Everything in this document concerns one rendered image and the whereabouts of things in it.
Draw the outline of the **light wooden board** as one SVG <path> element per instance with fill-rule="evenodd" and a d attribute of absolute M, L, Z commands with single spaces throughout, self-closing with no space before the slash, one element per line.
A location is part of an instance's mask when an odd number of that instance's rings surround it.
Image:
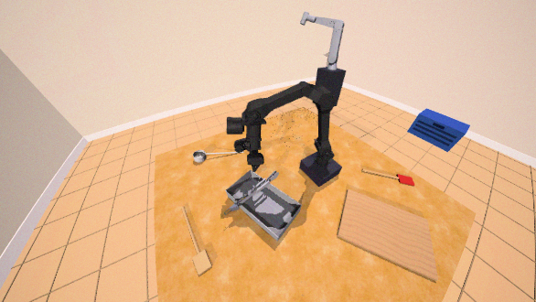
<path fill-rule="evenodd" d="M 428 220 L 347 190 L 337 237 L 438 281 Z"/>

